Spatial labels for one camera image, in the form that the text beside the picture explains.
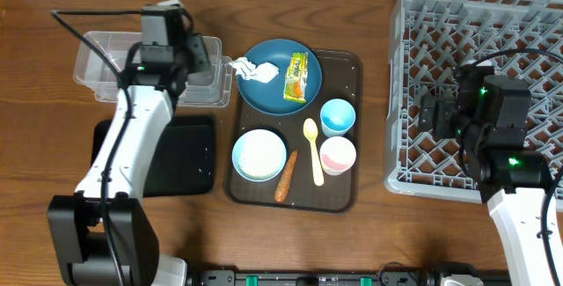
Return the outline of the light blue plastic cup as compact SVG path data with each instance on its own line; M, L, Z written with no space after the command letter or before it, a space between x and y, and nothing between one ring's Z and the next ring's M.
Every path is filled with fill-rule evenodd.
M355 124L354 107L344 99L330 99L320 111L321 128L325 136L343 136Z

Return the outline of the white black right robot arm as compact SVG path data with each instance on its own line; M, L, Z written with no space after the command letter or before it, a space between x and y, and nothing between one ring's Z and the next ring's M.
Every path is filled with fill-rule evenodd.
M463 173L478 184L481 201L500 234L514 285L560 285L562 241L555 192L562 180L545 156L525 147L531 105L527 82L495 73L497 52L456 66L455 98L421 99L419 128L455 139Z

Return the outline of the white tissue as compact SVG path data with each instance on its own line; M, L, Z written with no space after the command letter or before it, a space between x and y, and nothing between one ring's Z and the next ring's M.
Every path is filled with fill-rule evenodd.
M238 59L228 63L236 75L243 80L254 80L262 84L269 83L279 74L279 68L270 62L263 62L259 65L254 64L246 57L239 57Z

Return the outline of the green yellow snack wrapper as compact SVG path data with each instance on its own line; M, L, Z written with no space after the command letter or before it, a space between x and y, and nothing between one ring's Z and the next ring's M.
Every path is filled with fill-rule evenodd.
M285 75L283 98L304 104L307 77L308 54L306 52L293 53Z

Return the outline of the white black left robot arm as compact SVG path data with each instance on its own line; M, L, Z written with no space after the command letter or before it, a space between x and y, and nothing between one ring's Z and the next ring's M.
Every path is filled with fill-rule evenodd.
M162 254L143 210L150 163L189 75L209 68L204 36L133 44L116 71L118 104L106 138L72 195L56 195L48 224L68 285L186 285L188 265Z

